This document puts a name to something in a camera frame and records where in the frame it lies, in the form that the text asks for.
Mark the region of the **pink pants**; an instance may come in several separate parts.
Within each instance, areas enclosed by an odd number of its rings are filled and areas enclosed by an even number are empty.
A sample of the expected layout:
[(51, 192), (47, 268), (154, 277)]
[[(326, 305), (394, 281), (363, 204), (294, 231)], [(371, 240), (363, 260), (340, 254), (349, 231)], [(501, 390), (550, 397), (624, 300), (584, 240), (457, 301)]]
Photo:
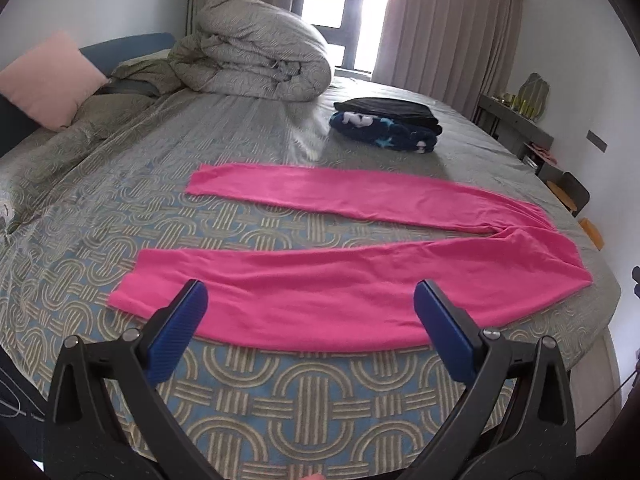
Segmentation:
[(260, 350), (355, 353), (423, 346), (412, 295), (432, 280), (483, 327), (590, 286), (575, 243), (537, 206), (411, 174), (294, 166), (201, 166), (193, 196), (445, 230), (444, 240), (276, 252), (142, 250), (112, 308), (149, 318), (190, 280), (208, 307), (198, 334)]

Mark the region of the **orange stool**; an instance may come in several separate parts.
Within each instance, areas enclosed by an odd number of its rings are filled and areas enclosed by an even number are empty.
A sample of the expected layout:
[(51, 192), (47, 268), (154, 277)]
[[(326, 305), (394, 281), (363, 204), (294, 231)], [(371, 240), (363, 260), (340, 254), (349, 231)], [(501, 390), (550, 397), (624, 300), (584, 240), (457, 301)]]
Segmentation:
[(592, 241), (594, 247), (600, 252), (604, 247), (604, 239), (598, 228), (588, 218), (581, 218), (578, 223)]

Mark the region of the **patterned bed cover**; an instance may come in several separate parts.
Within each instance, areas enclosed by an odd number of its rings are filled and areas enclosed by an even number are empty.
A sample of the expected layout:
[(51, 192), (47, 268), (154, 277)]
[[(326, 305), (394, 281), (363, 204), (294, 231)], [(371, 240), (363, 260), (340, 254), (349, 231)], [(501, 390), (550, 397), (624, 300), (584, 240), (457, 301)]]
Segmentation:
[[(590, 287), (510, 325), (544, 335), (575, 365), (614, 314), (620, 284), (565, 208), (511, 153), (436, 100), (435, 151), (402, 154), (333, 133), (334, 104), (413, 93), (337, 78), (305, 103), (180, 90), (159, 99), (102, 94), (61, 133), (39, 130), (1, 161), (1, 347), (46, 393), (63, 340), (109, 340), (134, 319), (110, 292), (144, 248), (285, 250), (437, 240), (433, 230), (355, 222), (184, 194), (203, 164), (257, 162), (420, 174), (534, 203), (574, 240)], [(339, 356), (194, 340), (160, 395), (198, 449), (230, 479), (330, 479), (407, 465), (461, 386), (426, 347)]]

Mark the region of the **dark chair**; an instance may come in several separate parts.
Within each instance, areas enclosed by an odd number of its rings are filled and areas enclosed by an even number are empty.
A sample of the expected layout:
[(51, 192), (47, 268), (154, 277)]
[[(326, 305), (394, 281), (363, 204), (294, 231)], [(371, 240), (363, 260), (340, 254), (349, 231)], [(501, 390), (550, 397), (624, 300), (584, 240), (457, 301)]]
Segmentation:
[(577, 217), (590, 201), (589, 191), (568, 171), (556, 181), (547, 180), (546, 185), (573, 217)]

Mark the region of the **grey desk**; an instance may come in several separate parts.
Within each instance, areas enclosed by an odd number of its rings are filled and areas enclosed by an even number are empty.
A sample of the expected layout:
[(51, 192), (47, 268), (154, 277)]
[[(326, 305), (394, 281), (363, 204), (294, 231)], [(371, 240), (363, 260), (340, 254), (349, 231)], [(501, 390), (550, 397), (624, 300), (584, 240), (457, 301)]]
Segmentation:
[(550, 150), (553, 138), (534, 122), (518, 114), (498, 100), (481, 94), (472, 122), (521, 159), (528, 144)]

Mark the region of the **blue headboard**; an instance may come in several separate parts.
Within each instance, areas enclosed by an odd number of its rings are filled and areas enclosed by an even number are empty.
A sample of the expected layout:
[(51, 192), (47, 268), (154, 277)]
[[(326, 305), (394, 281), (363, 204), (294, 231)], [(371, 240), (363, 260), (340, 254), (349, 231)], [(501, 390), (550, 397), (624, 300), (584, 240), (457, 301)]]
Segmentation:
[[(119, 63), (170, 49), (175, 41), (169, 32), (156, 32), (100, 42), (83, 47), (80, 52), (105, 76), (110, 76)], [(38, 122), (29, 118), (5, 96), (1, 97), (1, 155), (11, 151), (39, 127)]]

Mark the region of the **navy star fleece garment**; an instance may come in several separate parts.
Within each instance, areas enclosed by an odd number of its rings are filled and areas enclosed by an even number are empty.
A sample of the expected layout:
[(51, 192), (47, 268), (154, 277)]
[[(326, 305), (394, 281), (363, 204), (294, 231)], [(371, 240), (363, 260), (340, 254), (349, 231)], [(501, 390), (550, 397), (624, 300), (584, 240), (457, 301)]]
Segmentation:
[(396, 119), (355, 112), (336, 112), (330, 127), (350, 140), (396, 152), (426, 154), (434, 151), (438, 134)]

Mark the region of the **black folded garment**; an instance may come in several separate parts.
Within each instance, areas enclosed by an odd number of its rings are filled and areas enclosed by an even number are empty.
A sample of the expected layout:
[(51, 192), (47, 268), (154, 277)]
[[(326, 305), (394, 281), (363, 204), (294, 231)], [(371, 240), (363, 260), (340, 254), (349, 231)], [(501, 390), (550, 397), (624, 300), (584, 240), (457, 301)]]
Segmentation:
[(431, 130), (436, 136), (442, 133), (438, 119), (428, 106), (421, 103), (387, 98), (356, 98), (334, 102), (333, 106), (338, 112), (384, 117)]

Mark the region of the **pink pillow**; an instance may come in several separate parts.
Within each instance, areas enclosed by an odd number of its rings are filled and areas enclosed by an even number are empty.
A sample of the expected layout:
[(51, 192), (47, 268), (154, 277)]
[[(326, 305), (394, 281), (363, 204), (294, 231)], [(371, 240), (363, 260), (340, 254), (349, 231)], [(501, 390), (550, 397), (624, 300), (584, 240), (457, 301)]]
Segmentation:
[(57, 32), (1, 71), (1, 94), (51, 131), (68, 127), (79, 107), (107, 83), (67, 32)]

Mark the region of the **olive green pillow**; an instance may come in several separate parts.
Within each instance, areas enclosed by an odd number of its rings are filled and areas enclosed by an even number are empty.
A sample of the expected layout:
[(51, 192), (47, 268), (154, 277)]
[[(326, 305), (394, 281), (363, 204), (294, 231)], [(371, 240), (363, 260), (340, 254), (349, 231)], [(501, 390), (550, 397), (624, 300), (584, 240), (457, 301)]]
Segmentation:
[(184, 87), (168, 63), (169, 49), (120, 62), (96, 94), (132, 93), (160, 98)]

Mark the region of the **grey rolled duvet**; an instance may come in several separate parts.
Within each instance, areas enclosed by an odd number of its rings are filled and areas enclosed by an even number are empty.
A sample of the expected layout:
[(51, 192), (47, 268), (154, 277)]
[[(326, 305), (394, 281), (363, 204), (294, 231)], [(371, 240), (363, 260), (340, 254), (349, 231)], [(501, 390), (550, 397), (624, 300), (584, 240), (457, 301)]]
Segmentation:
[(334, 73), (318, 29), (262, 0), (208, 0), (168, 63), (193, 91), (285, 102), (314, 100)]

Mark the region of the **beige curtain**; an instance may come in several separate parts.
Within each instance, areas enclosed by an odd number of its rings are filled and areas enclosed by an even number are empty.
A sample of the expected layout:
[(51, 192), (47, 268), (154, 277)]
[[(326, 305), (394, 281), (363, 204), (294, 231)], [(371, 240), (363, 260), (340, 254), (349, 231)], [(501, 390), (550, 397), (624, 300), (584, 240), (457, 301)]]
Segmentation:
[(388, 0), (372, 80), (470, 118), (506, 88), (525, 0)]

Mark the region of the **window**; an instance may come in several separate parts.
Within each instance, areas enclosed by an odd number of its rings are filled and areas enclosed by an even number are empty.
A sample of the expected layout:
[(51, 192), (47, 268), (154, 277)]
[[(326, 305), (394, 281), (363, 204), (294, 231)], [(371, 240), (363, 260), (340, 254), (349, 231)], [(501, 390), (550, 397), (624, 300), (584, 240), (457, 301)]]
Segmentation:
[(293, 11), (329, 44), (340, 72), (369, 78), (374, 70), (388, 0), (293, 0)]

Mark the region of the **wall switch plate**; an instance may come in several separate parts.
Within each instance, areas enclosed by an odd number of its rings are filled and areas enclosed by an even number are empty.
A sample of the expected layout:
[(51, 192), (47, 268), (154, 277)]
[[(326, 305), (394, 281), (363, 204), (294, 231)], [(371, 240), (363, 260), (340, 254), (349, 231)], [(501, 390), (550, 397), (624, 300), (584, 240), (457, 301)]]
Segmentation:
[(586, 139), (595, 146), (601, 153), (605, 153), (608, 149), (608, 144), (597, 133), (589, 130), (586, 135)]

